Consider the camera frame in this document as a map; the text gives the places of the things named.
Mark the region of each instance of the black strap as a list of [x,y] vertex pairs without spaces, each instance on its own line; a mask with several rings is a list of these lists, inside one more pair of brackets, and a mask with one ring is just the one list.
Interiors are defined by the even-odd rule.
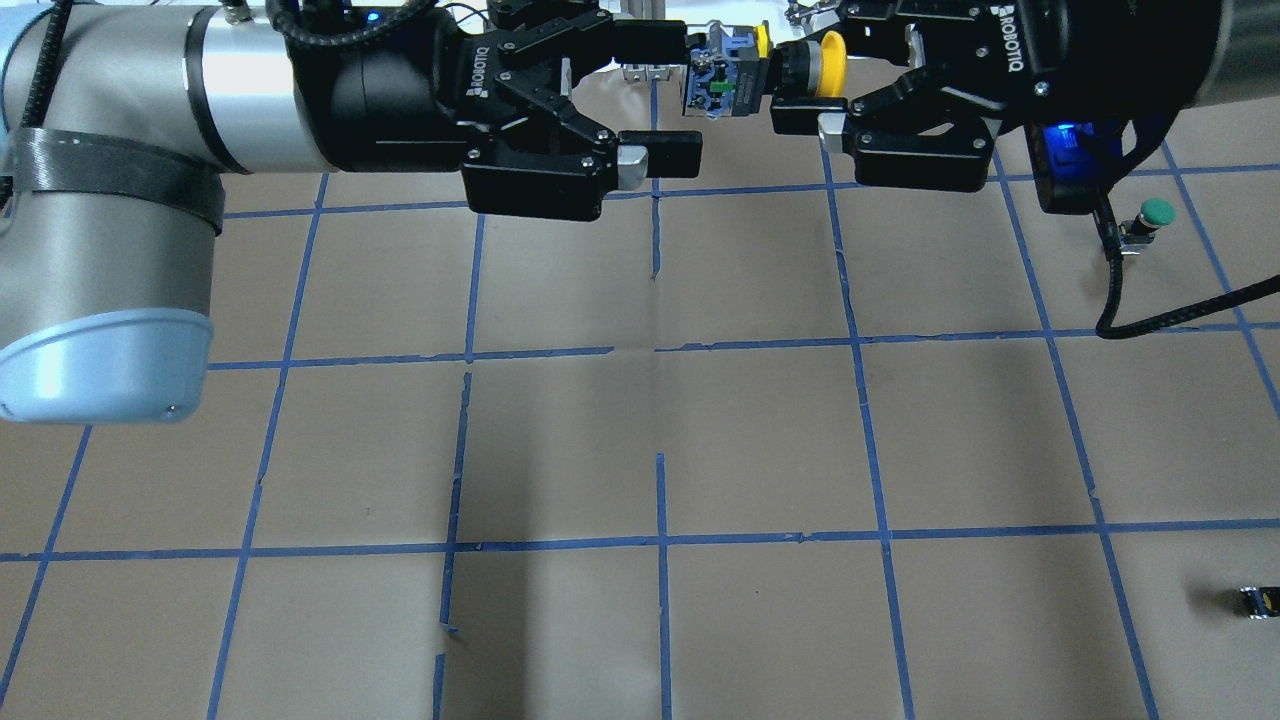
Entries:
[[84,132],[19,128],[13,133],[18,192],[123,195],[184,210],[223,229],[227,192],[218,172],[163,147]]

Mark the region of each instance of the grid square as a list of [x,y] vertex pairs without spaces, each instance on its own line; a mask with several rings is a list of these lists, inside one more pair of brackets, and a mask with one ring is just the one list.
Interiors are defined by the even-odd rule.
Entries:
[[[12,647],[18,635],[36,569],[36,562],[0,562],[0,648]],[[9,653],[4,657],[8,661]]]
[[1126,533],[1112,543],[1161,717],[1249,717],[1280,705],[1280,628],[1242,618],[1236,593],[1275,582],[1280,532]]
[[278,373],[210,373],[175,425],[93,429],[58,550],[239,547]]
[[475,229],[463,209],[325,215],[294,357],[462,352]]
[[458,538],[653,534],[653,351],[477,364]]
[[847,337],[822,192],[666,199],[658,343]]
[[861,334],[1039,328],[1000,187],[842,190],[836,202]]
[[311,210],[320,192],[316,173],[223,176],[228,213]]
[[1108,520],[1280,516],[1280,427],[1240,334],[1059,348]]
[[675,717],[904,716],[879,543],[676,546],[669,562]]
[[284,351],[311,218],[227,220],[214,243],[214,363],[274,360]]
[[652,348],[652,229],[648,199],[590,224],[489,218],[476,350]]
[[461,363],[289,373],[255,544],[448,538]]
[[439,555],[255,557],[218,716],[431,716]]
[[[1233,288],[1280,273],[1280,245],[1266,229],[1280,197],[1280,173],[1187,176],[1184,182]],[[1215,290],[1213,295],[1222,292],[1221,286]],[[1280,297],[1263,297],[1240,310],[1254,323],[1277,322]],[[1235,319],[1234,314],[1221,316]]]
[[916,717],[1146,717],[1094,536],[893,543]]
[[1093,523],[1043,341],[872,345],[863,357],[895,527]]
[[3,717],[202,717],[234,575],[234,560],[51,564]]
[[818,141],[773,135],[768,109],[751,118],[685,118],[680,114],[685,79],[676,70],[658,83],[658,129],[703,133],[703,167],[696,178],[663,178],[662,188],[768,187],[823,182]]
[[83,428],[0,424],[0,552],[40,552]]
[[[1107,263],[1091,218],[1046,215],[1029,182],[1010,187],[1050,322],[1057,329],[1093,328],[1107,300]],[[1132,219],[1148,197],[1164,197],[1178,222],[1160,231],[1147,252],[1125,260],[1124,299],[1116,324],[1149,318],[1222,292],[1196,224],[1172,178],[1132,177],[1111,193],[1117,219]],[[1187,323],[1234,323],[1215,313]]]
[[658,360],[672,533],[876,529],[847,347]]
[[1193,108],[1178,115],[1169,147],[1183,168],[1280,163],[1280,99]]
[[472,552],[454,571],[443,717],[659,717],[652,547]]

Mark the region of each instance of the light blue end cap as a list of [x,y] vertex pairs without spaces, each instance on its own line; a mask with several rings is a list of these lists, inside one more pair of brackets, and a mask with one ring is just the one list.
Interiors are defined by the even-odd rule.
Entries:
[[0,350],[0,418],[172,423],[200,405],[214,324],[155,307],[78,318]]

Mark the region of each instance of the robotiq logo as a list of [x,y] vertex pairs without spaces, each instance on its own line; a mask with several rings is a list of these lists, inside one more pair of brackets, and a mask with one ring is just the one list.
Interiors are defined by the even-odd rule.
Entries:
[[1009,72],[1018,73],[1027,68],[1023,61],[1023,40],[1018,35],[1018,6],[992,5],[991,14],[1000,18],[1000,33],[1005,40],[1005,59]]
[[489,91],[484,88],[485,77],[489,74],[489,51],[493,47],[483,45],[476,47],[476,55],[471,60],[471,86],[467,87],[468,97],[489,97]]

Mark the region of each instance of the electrical component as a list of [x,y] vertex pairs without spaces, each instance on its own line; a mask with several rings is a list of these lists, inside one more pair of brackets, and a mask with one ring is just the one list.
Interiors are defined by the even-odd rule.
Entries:
[[704,29],[707,41],[689,53],[684,114],[714,120],[759,113],[772,49],[768,27],[712,20]]
[[1240,601],[1254,620],[1280,618],[1280,588],[1240,588]]
[[1178,213],[1167,200],[1152,197],[1142,204],[1138,217],[1120,223],[1120,254],[1142,255],[1156,241],[1160,228],[1174,224]]

